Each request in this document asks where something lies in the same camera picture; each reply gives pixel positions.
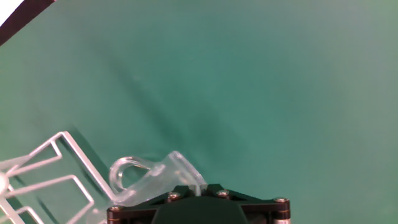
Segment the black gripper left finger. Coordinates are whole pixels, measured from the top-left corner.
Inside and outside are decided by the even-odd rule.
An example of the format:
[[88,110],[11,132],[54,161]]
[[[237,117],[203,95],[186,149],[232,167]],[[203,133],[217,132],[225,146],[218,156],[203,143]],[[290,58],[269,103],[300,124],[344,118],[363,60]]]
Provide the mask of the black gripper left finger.
[[151,221],[158,210],[165,204],[194,197],[197,195],[196,185],[178,185],[172,191],[158,195],[146,202],[127,207],[113,205],[107,209],[107,224],[124,224],[141,221]]

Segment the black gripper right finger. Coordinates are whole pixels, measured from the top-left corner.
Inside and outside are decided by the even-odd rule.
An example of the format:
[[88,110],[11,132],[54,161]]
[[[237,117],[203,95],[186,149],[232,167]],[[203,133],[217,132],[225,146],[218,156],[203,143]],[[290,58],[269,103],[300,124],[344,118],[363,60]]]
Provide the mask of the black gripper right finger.
[[251,223],[256,217],[258,223],[291,224],[290,200],[286,197],[263,200],[226,189],[220,184],[201,184],[201,196],[234,202]]

